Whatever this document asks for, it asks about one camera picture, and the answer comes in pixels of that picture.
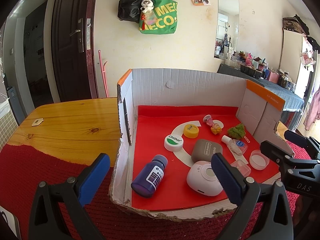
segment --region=white wardrobe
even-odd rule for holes
[[[300,98],[304,97],[310,75],[310,71],[301,64],[300,57],[308,47],[302,34],[284,30],[280,69],[289,72],[292,82],[296,83],[295,94]]]

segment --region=green logo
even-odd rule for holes
[[[167,138],[167,142],[172,144],[172,145],[177,145],[177,143],[169,138]]]

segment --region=blue label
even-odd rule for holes
[[[244,143],[242,141],[237,141],[236,142],[236,145],[238,145],[239,147],[243,147],[244,146]]]

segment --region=green scrunchie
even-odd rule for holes
[[[240,140],[245,136],[244,125],[242,123],[228,129],[229,137]]]

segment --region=brown door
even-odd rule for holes
[[[55,0],[52,58],[62,102],[97,98],[93,66],[95,0]]]

